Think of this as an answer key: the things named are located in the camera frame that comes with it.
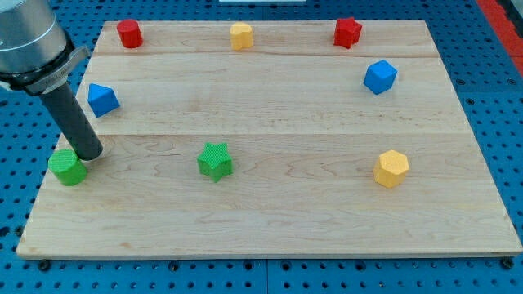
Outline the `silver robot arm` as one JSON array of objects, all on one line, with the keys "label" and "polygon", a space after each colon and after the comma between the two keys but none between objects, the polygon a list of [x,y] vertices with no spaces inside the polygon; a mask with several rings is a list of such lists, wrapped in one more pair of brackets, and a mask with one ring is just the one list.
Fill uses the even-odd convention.
[{"label": "silver robot arm", "polygon": [[76,47],[47,0],[1,0],[1,86],[39,96],[66,83],[90,56]]}]

